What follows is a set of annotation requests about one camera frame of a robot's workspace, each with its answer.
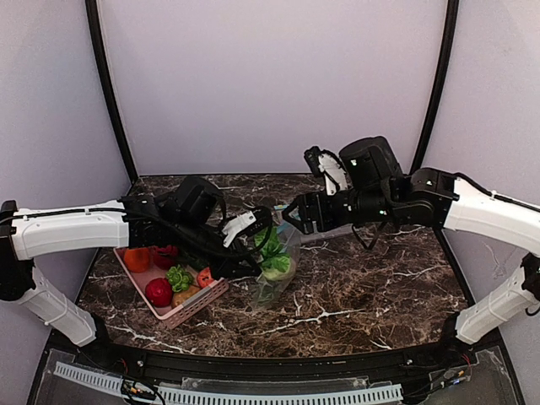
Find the pink perforated plastic basket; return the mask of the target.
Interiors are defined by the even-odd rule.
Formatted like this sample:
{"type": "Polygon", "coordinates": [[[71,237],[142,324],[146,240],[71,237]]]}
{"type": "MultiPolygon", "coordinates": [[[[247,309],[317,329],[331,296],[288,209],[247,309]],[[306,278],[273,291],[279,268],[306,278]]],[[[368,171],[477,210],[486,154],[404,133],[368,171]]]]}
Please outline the pink perforated plastic basket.
{"type": "Polygon", "coordinates": [[[121,264],[122,269],[129,277],[138,294],[143,299],[145,305],[152,314],[164,323],[169,329],[178,327],[181,323],[201,311],[229,289],[228,281],[224,278],[213,281],[209,286],[202,288],[192,297],[188,298],[175,308],[171,305],[166,307],[155,307],[146,297],[146,286],[155,278],[164,278],[166,271],[151,264],[149,269],[143,273],[133,273],[128,270],[124,262],[125,249],[114,249],[116,259],[121,264]]]}

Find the green toy leafy vegetable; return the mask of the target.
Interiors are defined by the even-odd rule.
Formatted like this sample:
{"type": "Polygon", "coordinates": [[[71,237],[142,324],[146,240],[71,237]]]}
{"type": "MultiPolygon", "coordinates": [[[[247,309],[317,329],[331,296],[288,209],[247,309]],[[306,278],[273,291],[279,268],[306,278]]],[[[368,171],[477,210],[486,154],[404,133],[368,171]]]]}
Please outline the green toy leafy vegetable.
{"type": "Polygon", "coordinates": [[[281,242],[281,240],[278,238],[278,229],[276,227],[272,228],[272,231],[269,235],[269,238],[265,244],[262,244],[264,241],[264,238],[266,236],[267,231],[261,231],[258,234],[255,234],[254,236],[254,243],[256,246],[262,245],[262,249],[259,251],[262,261],[260,262],[260,266],[262,262],[270,257],[275,257],[278,255],[288,255],[286,252],[284,244],[281,242]]]}

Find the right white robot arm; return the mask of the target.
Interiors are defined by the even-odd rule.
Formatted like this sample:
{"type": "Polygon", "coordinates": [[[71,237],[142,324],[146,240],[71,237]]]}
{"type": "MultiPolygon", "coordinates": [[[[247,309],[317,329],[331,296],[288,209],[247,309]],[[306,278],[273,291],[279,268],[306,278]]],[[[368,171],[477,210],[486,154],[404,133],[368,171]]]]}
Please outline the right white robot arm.
{"type": "Polygon", "coordinates": [[[462,173],[420,168],[409,175],[386,138],[357,140],[334,154],[304,153],[322,192],[299,195],[282,218],[304,235],[345,225],[422,225],[464,231],[519,247],[521,265],[475,305],[451,316],[443,339],[473,345],[521,311],[539,303],[539,207],[489,191],[462,173]]]}

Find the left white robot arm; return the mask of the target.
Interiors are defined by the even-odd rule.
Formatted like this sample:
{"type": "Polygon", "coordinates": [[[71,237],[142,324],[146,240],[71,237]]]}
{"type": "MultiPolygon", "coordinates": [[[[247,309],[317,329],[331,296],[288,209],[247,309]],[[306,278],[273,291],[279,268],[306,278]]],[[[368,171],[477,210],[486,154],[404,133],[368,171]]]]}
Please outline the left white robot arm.
{"type": "Polygon", "coordinates": [[[157,197],[122,197],[100,204],[47,210],[1,206],[1,299],[33,312],[78,347],[108,341],[105,323],[75,305],[35,265],[46,254],[90,248],[178,246],[202,259],[215,278],[258,274],[254,255],[239,236],[260,231],[268,238],[273,220],[258,206],[230,217],[214,184],[189,175],[173,191],[157,197]]]}

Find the green toy chili pepper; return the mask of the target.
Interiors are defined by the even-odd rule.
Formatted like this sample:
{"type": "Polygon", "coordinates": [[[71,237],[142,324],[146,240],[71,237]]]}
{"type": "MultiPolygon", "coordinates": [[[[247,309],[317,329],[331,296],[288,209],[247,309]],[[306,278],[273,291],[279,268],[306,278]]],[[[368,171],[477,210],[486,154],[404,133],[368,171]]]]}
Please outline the green toy chili pepper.
{"type": "Polygon", "coordinates": [[[257,304],[260,306],[271,305],[279,297],[279,292],[273,286],[264,285],[258,290],[257,304]]]}

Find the white toy radish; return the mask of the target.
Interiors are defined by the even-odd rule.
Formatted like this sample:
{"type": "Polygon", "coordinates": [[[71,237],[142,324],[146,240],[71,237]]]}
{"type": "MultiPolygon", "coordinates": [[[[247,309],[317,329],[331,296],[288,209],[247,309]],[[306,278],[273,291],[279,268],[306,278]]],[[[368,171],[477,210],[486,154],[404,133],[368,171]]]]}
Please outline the white toy radish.
{"type": "Polygon", "coordinates": [[[265,259],[261,267],[265,279],[269,281],[282,281],[293,277],[295,262],[288,255],[278,255],[265,259]]]}

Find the clear zip bag blue zipper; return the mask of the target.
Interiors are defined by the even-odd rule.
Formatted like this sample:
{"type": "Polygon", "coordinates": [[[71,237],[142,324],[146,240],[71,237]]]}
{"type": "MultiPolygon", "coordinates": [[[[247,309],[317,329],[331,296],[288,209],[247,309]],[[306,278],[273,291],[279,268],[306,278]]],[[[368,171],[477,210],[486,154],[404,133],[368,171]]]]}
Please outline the clear zip bag blue zipper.
{"type": "Polygon", "coordinates": [[[299,260],[300,232],[285,222],[274,226],[257,259],[262,272],[251,300],[254,311],[266,310],[279,301],[296,274],[299,260]]]}

